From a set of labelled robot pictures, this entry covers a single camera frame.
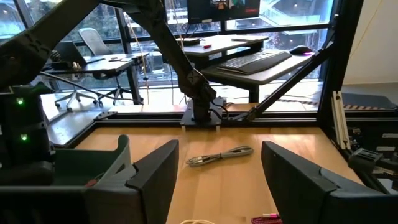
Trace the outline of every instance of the wooden table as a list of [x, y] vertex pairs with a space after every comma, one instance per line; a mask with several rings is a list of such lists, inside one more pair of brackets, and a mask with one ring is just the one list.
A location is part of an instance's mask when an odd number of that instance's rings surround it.
[[[229, 109], [246, 110], [250, 105]], [[148, 111], [141, 106], [138, 110]], [[251, 218], [277, 212], [261, 164], [261, 142], [285, 147], [343, 177], [361, 183], [356, 174], [319, 128], [221, 128], [221, 131], [181, 128], [99, 128], [77, 148], [114, 149], [120, 134], [131, 142], [131, 159], [137, 161], [171, 139], [180, 141], [180, 161], [168, 224], [187, 219], [206, 219], [215, 224], [250, 224]], [[254, 153], [191, 168], [185, 161], [194, 156], [249, 145]]]

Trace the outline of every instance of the white wall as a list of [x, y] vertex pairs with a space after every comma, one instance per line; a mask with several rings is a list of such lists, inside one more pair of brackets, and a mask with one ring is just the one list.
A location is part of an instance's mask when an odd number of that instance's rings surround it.
[[389, 82], [398, 82], [398, 0], [364, 0], [344, 84]]

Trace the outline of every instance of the desk leg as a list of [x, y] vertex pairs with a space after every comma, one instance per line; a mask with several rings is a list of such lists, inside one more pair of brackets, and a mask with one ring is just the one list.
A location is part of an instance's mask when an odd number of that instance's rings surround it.
[[127, 79], [129, 80], [129, 85], [130, 85], [130, 91], [132, 98], [137, 100], [137, 101], [142, 101], [141, 97], [139, 95], [138, 91], [138, 81], [137, 81], [137, 74], [131, 67], [129, 67], [127, 70]]
[[258, 103], [260, 99], [260, 87], [256, 86], [254, 89], [249, 90], [249, 103]]

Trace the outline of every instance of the office chair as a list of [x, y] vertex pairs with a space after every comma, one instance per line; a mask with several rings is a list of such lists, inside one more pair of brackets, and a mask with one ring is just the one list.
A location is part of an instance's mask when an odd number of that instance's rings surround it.
[[[113, 54], [112, 51], [105, 45], [105, 43], [102, 41], [102, 38], [100, 36], [100, 34], [97, 32], [97, 30], [93, 29], [93, 28], [82, 28], [79, 30], [79, 34], [80, 37], [83, 39], [83, 41], [86, 43], [87, 47], [89, 48], [89, 50], [91, 51], [91, 53], [94, 56], [100, 56], [100, 55], [111, 55]], [[121, 88], [120, 84], [119, 84], [119, 80], [118, 80], [118, 76], [121, 74], [122, 72], [118, 72], [117, 74], [105, 74], [105, 79], [111, 78], [111, 77], [115, 77], [116, 83], [118, 85], [118, 87], [112, 91], [110, 91], [109, 93], [105, 94], [107, 96], [109, 95], [114, 95], [115, 98], [119, 98], [119, 96], [121, 98], [123, 98], [123, 93], [131, 93], [131, 91], [126, 90]], [[104, 78], [101, 77], [98, 74], [94, 74], [93, 77], [95, 79], [99, 79], [99, 80], [103, 80]], [[104, 96], [99, 96], [98, 97], [98, 101], [99, 104], [101, 105], [101, 99], [104, 98]]]
[[[56, 50], [53, 50], [51, 52], [51, 54], [50, 54], [50, 59], [53, 62], [61, 62], [62, 61], [62, 55], [60, 55], [59, 52], [57, 52]], [[78, 82], [78, 81], [82, 80], [83, 78], [85, 78], [84, 74], [58, 75], [58, 76], [60, 78], [63, 78], [63, 79], [66, 79], [66, 80], [69, 80], [69, 81], [72, 81], [72, 82]], [[72, 111], [72, 108], [69, 107], [70, 104], [74, 100], [77, 100], [80, 103], [80, 101], [81, 101], [80, 98], [81, 97], [92, 99], [94, 104], [97, 103], [97, 99], [95, 97], [86, 95], [84, 93], [79, 93], [75, 86], [73, 86], [73, 92], [71, 94], [66, 95], [66, 96], [64, 96], [62, 98], [59, 98], [59, 99], [55, 100], [54, 103], [55, 103], [55, 106], [57, 108], [59, 108], [61, 106], [59, 102], [69, 99], [69, 101], [67, 103], [67, 110], [68, 111]]]

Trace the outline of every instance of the black metal frame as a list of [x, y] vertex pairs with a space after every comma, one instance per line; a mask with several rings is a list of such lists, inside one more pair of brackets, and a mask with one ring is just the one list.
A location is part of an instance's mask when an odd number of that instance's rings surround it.
[[[33, 24], [29, 12], [27, 11], [25, 2], [23, 0], [14, 0], [21, 19], [25, 26], [29, 27]], [[335, 143], [336, 148], [341, 152], [341, 155], [348, 159], [351, 154], [350, 151], [341, 150], [336, 144], [335, 131], [333, 129], [333, 117], [331, 112], [331, 94], [333, 91], [340, 91], [344, 79], [348, 57], [354, 39], [355, 31], [359, 15], [361, 13], [362, 1], [343, 1], [335, 0], [333, 5], [331, 21], [335, 14], [339, 14], [340, 20], [344, 20], [343, 26], [336, 30], [337, 43], [336, 48], [339, 49], [339, 57], [333, 57], [325, 62], [321, 67], [321, 79], [324, 80], [320, 106], [318, 111], [304, 111], [304, 112], [265, 112], [254, 121], [223, 121], [221, 127], [320, 127], [322, 131]], [[104, 40], [105, 44], [122, 44], [124, 51], [128, 53], [131, 51], [130, 42], [135, 42], [135, 39], [130, 36], [126, 21], [124, 20], [123, 12], [118, 9], [116, 15], [118, 18], [119, 30], [121, 31], [120, 39]], [[221, 24], [221, 30], [214, 30], [209, 32], [195, 33], [194, 37], [211, 36], [217, 34], [254, 34], [266, 32], [282, 32], [288, 30], [309, 30], [309, 29], [328, 29], [326, 39], [330, 38], [332, 33], [331, 28], [333, 23], [322, 24], [307, 24], [302, 26], [279, 26], [279, 27], [262, 27], [257, 29], [240, 29], [240, 30], [226, 30], [225, 23]], [[138, 37], [138, 41], [150, 41], [150, 37]], [[77, 46], [84, 45], [83, 42], [77, 42]], [[231, 112], [230, 116], [235, 117], [242, 112]], [[96, 128], [102, 127], [180, 127], [183, 112], [178, 113], [105, 113], [101, 114], [98, 119], [95, 119], [84, 130], [82, 130], [75, 138], [71, 139], [64, 146], [57, 147], [76, 147], [84, 138], [90, 135]], [[380, 122], [397, 122], [398, 117], [395, 110], [377, 110], [377, 111], [346, 111], [346, 120], [348, 126], [356, 126], [358, 124], [377, 124]], [[368, 186], [386, 192], [386, 189], [370, 175], [357, 173], [361, 180]]]

